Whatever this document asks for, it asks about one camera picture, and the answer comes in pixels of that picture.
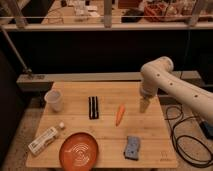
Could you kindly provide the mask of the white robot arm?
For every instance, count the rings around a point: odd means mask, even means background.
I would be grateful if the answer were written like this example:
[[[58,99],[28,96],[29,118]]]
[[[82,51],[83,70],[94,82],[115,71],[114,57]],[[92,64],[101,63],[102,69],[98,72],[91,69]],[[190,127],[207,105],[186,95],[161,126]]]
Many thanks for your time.
[[[171,74],[173,69],[173,61],[166,56],[144,64],[140,69],[141,96],[153,98],[161,89],[213,125],[213,93],[175,77]]]

